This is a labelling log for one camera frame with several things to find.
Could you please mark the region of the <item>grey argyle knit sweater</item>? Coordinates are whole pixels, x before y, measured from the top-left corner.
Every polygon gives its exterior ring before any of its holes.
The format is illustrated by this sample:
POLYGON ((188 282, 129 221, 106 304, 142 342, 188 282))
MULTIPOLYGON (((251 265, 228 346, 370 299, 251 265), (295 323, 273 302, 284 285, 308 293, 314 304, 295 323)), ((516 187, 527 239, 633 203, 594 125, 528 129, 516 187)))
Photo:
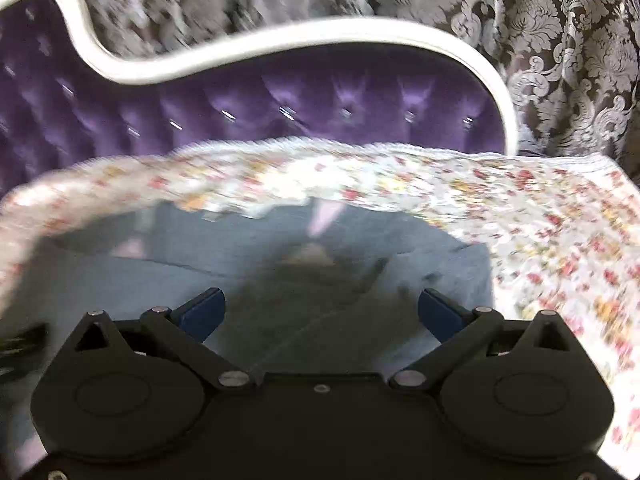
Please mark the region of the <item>grey argyle knit sweater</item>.
POLYGON ((494 302, 488 248, 410 214, 315 200, 212 221, 166 203, 43 237, 1 330, 43 323, 50 358, 89 310, 136 318, 209 287, 227 307, 207 348, 255 375, 390 376, 436 346, 422 290, 465 309, 494 302))

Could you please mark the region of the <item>floral bed cover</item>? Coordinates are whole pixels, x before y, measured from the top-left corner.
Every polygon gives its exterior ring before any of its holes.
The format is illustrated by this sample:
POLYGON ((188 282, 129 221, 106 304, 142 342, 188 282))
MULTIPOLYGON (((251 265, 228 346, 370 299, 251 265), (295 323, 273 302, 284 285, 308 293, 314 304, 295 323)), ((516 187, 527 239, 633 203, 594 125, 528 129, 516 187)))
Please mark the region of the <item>floral bed cover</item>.
POLYGON ((35 244, 159 202, 256 218, 311 198, 411 214, 487 245, 498 310, 559 312, 615 401, 601 456, 639 470, 639 193, 602 155, 465 155, 407 144, 309 139, 207 142, 167 156, 119 156, 51 171, 1 203, 1 297, 35 244))

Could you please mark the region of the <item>brown silver damask curtain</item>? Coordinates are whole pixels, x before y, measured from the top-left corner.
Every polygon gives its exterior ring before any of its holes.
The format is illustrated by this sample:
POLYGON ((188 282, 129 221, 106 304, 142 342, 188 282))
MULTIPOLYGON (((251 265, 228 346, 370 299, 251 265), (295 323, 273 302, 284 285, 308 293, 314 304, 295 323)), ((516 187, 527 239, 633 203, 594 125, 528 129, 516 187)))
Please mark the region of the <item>brown silver damask curtain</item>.
POLYGON ((524 152, 602 153, 639 174, 639 0, 86 0, 104 46, 152 55, 262 26, 388 16, 457 36, 494 64, 524 152))

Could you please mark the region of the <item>purple tufted headboard white frame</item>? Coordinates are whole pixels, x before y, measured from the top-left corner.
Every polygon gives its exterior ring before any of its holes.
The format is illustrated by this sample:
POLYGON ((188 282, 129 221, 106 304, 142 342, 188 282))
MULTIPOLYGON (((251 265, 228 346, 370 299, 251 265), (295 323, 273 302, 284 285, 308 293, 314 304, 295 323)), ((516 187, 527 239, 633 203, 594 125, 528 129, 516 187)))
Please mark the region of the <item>purple tufted headboard white frame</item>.
POLYGON ((322 18, 134 60, 85 0, 1 0, 3 192, 96 157, 280 138, 511 156, 518 123, 483 55, 413 22, 322 18))

